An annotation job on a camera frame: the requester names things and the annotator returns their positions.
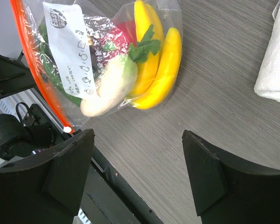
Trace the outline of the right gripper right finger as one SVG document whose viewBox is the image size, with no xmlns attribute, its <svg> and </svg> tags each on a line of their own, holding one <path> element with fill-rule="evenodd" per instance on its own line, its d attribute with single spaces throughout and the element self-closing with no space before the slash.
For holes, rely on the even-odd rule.
<svg viewBox="0 0 280 224">
<path fill-rule="evenodd" d="M 182 145 L 204 224 L 280 224 L 280 170 L 245 160 L 185 130 Z"/>
</svg>

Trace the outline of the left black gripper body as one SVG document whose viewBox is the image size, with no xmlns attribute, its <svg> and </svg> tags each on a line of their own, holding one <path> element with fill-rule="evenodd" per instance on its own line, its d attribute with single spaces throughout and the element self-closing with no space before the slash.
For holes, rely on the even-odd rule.
<svg viewBox="0 0 280 224">
<path fill-rule="evenodd" d="M 0 55 L 0 99 L 36 87 L 35 80 L 20 60 Z"/>
</svg>

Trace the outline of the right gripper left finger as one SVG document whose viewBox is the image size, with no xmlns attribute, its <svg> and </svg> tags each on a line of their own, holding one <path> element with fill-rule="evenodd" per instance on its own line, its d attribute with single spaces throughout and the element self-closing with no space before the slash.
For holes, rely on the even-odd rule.
<svg viewBox="0 0 280 224">
<path fill-rule="evenodd" d="M 0 224 L 71 224 L 94 148 L 86 129 L 39 154 L 0 168 Z"/>
</svg>

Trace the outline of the green fake chili pepper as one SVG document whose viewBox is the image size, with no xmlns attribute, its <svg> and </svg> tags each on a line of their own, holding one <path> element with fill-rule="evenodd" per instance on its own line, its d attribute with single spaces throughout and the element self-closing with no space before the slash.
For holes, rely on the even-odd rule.
<svg viewBox="0 0 280 224">
<path fill-rule="evenodd" d="M 39 45 L 40 60 L 42 61 L 43 69 L 46 72 L 47 77 L 50 79 L 54 87 L 56 87 L 68 100 L 70 100 L 73 104 L 79 107 L 81 103 L 81 99 L 69 95 L 63 89 L 63 84 L 60 78 L 57 65 L 49 49 L 49 41 L 48 41 L 46 25 L 41 24 L 38 27 L 38 31 L 39 31 L 38 37 L 40 40 L 40 45 Z"/>
</svg>

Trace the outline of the clear orange zip top bag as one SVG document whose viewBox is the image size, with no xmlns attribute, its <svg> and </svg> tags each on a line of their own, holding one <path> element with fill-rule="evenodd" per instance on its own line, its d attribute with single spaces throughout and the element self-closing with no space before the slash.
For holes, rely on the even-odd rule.
<svg viewBox="0 0 280 224">
<path fill-rule="evenodd" d="M 32 76 L 66 133 L 171 94 L 182 58 L 176 0 L 131 0 L 112 18 L 89 0 L 10 4 Z"/>
</svg>

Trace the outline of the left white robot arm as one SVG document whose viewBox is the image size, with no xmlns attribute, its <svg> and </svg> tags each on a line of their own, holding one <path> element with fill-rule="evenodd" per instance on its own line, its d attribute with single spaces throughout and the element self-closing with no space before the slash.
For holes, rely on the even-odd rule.
<svg viewBox="0 0 280 224">
<path fill-rule="evenodd" d="M 0 55 L 0 167 L 55 146 L 70 135 L 41 95 L 23 54 Z"/>
</svg>

